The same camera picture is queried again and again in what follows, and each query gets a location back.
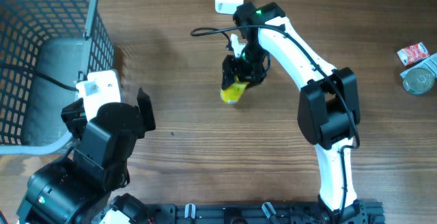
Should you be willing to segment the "red juice carton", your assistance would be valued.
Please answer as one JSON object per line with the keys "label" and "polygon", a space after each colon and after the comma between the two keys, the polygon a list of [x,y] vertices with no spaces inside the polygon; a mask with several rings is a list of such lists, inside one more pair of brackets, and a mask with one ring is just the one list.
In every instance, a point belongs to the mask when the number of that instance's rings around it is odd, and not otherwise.
{"label": "red juice carton", "polygon": [[397,51],[397,56],[404,66],[409,66],[430,56],[425,45],[420,42]]}

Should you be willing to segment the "silver tin can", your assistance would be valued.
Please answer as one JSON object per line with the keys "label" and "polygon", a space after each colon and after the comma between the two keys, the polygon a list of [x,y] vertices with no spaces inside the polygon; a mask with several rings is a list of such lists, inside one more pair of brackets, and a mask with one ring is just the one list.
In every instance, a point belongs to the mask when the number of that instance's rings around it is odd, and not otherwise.
{"label": "silver tin can", "polygon": [[404,79],[404,89],[414,95],[421,95],[428,92],[434,86],[434,74],[425,68],[414,68],[409,70]]}

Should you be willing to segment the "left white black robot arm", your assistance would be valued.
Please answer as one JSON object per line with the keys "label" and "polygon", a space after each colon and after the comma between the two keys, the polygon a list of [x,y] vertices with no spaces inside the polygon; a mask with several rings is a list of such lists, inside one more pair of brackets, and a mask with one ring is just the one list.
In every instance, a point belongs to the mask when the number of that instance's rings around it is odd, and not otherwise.
{"label": "left white black robot arm", "polygon": [[63,108],[61,118],[79,143],[29,178],[17,210],[19,223],[90,223],[111,193],[129,184],[127,160],[136,141],[156,128],[143,90],[137,105],[106,103],[93,118],[79,98]]}

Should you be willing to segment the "silver foil sachet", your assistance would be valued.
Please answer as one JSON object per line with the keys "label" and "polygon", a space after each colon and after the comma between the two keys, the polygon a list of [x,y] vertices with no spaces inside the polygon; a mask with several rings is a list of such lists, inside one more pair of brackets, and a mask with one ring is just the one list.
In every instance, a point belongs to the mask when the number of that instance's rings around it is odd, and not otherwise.
{"label": "silver foil sachet", "polygon": [[406,78],[406,75],[409,73],[409,71],[414,70],[416,68],[424,68],[432,73],[434,78],[436,78],[436,71],[437,71],[437,54],[434,53],[433,55],[429,56],[428,58],[420,61],[417,65],[403,71],[400,74],[401,78]]}

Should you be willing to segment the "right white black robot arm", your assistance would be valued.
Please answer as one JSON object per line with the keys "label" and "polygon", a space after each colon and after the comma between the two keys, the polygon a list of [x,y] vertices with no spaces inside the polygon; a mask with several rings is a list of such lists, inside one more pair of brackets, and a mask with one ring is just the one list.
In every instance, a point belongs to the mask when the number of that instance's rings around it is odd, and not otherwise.
{"label": "right white black robot arm", "polygon": [[300,92],[297,121],[317,153],[320,201],[329,212],[342,214],[357,199],[350,163],[350,152],[359,146],[355,74],[324,61],[274,2],[260,8],[240,5],[233,20],[245,41],[240,43],[235,34],[229,39],[233,54],[223,61],[222,100],[236,103],[244,91],[259,85],[267,74],[264,60],[274,57]]}

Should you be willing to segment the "yellow lidded jar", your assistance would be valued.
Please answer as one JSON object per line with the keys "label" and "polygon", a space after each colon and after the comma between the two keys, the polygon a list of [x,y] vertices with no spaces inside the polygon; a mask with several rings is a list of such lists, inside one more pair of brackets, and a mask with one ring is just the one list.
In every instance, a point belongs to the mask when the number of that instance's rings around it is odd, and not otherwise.
{"label": "yellow lidded jar", "polygon": [[220,95],[222,101],[227,104],[236,104],[248,85],[249,82],[240,81],[238,77],[235,76],[234,82],[229,87],[221,90]]}

